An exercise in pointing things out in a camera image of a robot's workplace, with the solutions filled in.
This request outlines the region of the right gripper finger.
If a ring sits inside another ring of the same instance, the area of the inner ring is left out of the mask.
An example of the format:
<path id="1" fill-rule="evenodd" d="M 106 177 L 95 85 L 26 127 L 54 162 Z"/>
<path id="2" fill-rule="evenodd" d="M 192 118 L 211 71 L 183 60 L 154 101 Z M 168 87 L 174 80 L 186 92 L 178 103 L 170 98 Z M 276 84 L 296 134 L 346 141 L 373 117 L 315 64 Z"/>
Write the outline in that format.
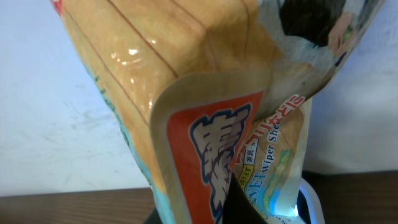
<path id="1" fill-rule="evenodd" d="M 250 204 L 234 175 L 224 203 L 222 224 L 267 224 Z"/>

